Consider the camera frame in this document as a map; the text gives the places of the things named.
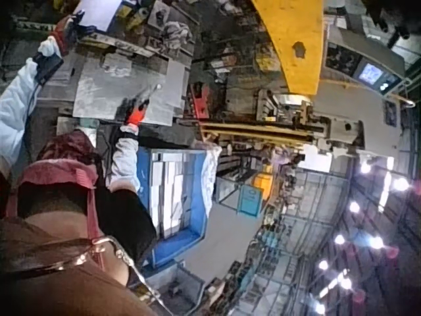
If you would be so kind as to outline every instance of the paper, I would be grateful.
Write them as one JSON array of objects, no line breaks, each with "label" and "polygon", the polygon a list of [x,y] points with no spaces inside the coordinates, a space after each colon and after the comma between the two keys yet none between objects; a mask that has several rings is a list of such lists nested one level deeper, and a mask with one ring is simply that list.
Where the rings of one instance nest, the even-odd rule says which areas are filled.
[{"label": "paper", "polygon": [[183,80],[180,80],[180,77],[184,75],[185,71],[186,66],[182,63],[172,59],[169,60],[163,94],[166,103],[172,107],[182,108],[182,105],[184,105],[180,103],[183,96]]},{"label": "paper", "polygon": [[116,14],[122,0],[81,0],[75,13],[85,10],[80,22],[82,26],[96,26],[99,31],[106,32]]}]

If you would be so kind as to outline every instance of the orange object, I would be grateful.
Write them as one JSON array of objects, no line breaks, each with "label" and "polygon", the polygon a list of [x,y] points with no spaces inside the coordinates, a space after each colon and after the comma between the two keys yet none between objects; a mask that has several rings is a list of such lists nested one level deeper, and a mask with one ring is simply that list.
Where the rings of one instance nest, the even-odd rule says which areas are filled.
[{"label": "orange object", "polygon": [[140,123],[143,121],[146,115],[146,107],[144,107],[141,111],[139,109],[134,109],[133,113],[127,119],[127,124],[133,124],[139,126]]}]

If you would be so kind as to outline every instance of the yellow rail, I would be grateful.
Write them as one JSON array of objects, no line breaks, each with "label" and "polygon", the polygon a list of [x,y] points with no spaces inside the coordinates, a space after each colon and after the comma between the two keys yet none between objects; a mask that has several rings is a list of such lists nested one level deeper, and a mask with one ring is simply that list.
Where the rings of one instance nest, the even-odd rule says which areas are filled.
[{"label": "yellow rail", "polygon": [[252,2],[272,39],[289,92],[316,95],[323,56],[323,0]]}]

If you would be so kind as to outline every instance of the pipe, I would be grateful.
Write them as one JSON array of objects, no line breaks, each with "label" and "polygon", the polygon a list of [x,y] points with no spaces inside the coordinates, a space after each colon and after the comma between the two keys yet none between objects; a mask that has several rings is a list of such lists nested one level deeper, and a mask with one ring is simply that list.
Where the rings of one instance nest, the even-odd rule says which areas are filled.
[{"label": "pipe", "polygon": [[[345,86],[346,88],[348,87],[352,87],[352,88],[358,88],[358,89],[366,89],[366,90],[371,90],[369,87],[363,86],[362,84],[355,84],[353,82],[344,82],[344,81],[339,81],[339,80],[332,80],[332,79],[320,79],[320,82],[325,82],[327,84],[337,84],[340,86]],[[414,105],[415,106],[415,102],[407,99],[405,97],[402,97],[400,95],[397,94],[389,94],[390,97],[399,100],[399,101],[403,101],[405,103],[408,103],[409,105]]]}]

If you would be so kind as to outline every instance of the overhead light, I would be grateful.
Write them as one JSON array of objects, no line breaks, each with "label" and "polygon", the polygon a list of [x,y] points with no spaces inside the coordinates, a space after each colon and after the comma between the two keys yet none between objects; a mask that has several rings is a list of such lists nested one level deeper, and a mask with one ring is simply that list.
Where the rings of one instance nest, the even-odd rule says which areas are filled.
[{"label": "overhead light", "polygon": [[401,192],[406,191],[409,188],[408,180],[405,178],[399,178],[393,182],[393,187],[397,191],[401,191]]},{"label": "overhead light", "polygon": [[342,288],[344,288],[345,290],[350,290],[353,287],[353,283],[351,282],[351,280],[349,280],[349,278],[344,278],[341,281],[341,286]]},{"label": "overhead light", "polygon": [[356,201],[352,201],[351,204],[349,204],[349,210],[352,213],[358,213],[360,211],[360,206]]},{"label": "overhead light", "polygon": [[318,264],[318,268],[320,270],[327,270],[329,268],[328,262],[326,260],[321,260],[321,262]]},{"label": "overhead light", "polygon": [[370,237],[370,247],[377,250],[383,248],[384,243],[382,237]]},{"label": "overhead light", "polygon": [[371,166],[367,162],[361,164],[361,173],[367,174],[371,171]]},{"label": "overhead light", "polygon": [[393,170],[393,165],[395,164],[395,158],[393,157],[388,157],[387,161],[386,161],[386,167],[388,170]]},{"label": "overhead light", "polygon": [[326,308],[324,307],[323,304],[317,302],[316,303],[316,313],[319,315],[324,315],[326,312]]},{"label": "overhead light", "polygon": [[339,283],[341,283],[341,282],[343,281],[343,278],[344,278],[343,273],[340,273],[340,274],[337,276],[337,281],[338,281]]},{"label": "overhead light", "polygon": [[329,288],[324,288],[323,290],[320,291],[318,297],[319,298],[324,298],[326,296],[326,294],[329,293]]},{"label": "overhead light", "polygon": [[334,278],[331,283],[329,283],[328,288],[329,290],[331,290],[332,288],[334,288],[335,286],[337,286],[337,278]]},{"label": "overhead light", "polygon": [[341,234],[339,234],[335,237],[335,244],[343,245],[344,243],[345,243],[345,239]]}]

